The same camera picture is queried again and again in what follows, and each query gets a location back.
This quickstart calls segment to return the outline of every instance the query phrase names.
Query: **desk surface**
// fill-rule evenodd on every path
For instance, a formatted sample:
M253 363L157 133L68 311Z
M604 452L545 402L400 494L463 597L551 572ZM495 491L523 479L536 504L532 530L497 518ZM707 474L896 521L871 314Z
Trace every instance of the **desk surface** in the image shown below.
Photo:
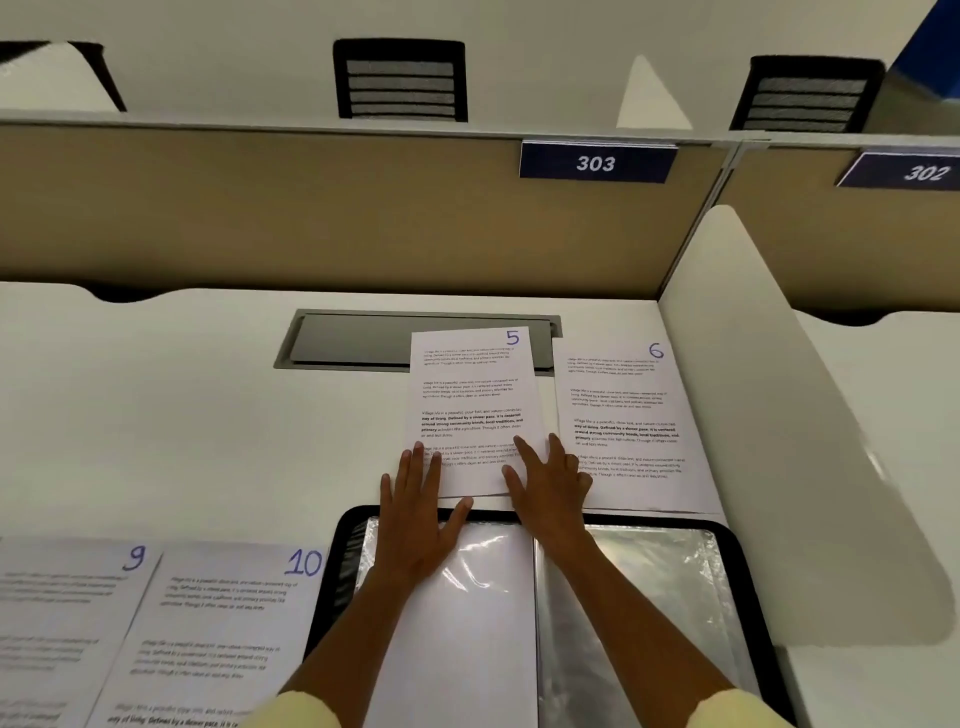
M0 533L329 543L396 466L407 377L273 369L301 307L559 314L571 338L662 331L652 302L189 290L118 304L0 283ZM960 316L800 317L960 584ZM538 385L556 428L553 380ZM956 635L788 654L815 728L954 722Z
M412 445L407 375L274 369L298 308L559 314L565 336L663 332L643 301L194 289L104 303L2 283L0 533L328 544ZM556 430L553 379L538 385Z

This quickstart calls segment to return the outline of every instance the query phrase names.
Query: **blue sign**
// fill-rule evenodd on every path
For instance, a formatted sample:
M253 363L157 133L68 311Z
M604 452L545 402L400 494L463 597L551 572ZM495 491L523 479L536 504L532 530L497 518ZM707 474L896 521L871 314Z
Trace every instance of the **blue sign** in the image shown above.
M675 144L523 141L520 176L542 180L666 182Z
M864 152L838 187L960 189L960 157Z

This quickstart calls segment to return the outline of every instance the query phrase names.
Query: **cubicle divider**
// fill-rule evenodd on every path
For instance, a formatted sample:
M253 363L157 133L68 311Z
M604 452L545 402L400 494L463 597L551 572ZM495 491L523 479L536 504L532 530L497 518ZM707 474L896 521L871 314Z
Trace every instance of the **cubicle divider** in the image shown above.
M794 307L960 311L960 192L915 171L937 155L949 169L960 139L765 136L742 143L717 203L736 210ZM884 157L862 182L901 186L838 186L862 152Z
M664 183L522 179L524 138L679 151ZM8 115L0 279L652 299L724 204L795 307L960 310L960 193L837 186L864 150L960 139Z
M520 179L521 136L437 129L8 120L0 279L655 298L735 147L681 140L665 183Z

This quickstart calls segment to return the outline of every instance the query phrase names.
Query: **paper sheet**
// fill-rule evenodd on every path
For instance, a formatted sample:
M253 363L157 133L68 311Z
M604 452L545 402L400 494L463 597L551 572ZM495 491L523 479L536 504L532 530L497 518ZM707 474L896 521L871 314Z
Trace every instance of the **paper sheet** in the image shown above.
M365 552L376 549L374 528ZM537 728L534 582L525 530L464 526L403 610L364 727Z
M0 726L86 723L158 556L136 542L0 542Z
M89 728L232 728L303 660L322 574L308 546L168 546Z
M440 495L506 493L503 465L525 472L514 435L545 455L527 327L414 333L407 443L443 454Z
M588 508L722 513L667 341L553 341L561 439L593 475Z

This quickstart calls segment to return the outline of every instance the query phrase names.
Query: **yellow sleeve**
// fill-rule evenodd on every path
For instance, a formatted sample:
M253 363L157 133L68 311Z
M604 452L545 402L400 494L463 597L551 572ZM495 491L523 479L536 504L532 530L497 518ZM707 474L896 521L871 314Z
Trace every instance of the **yellow sleeve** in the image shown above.
M340 721L319 698L284 692L253 711L241 728L340 728Z
M756 695L732 690L718 692L697 706L686 728L791 728Z

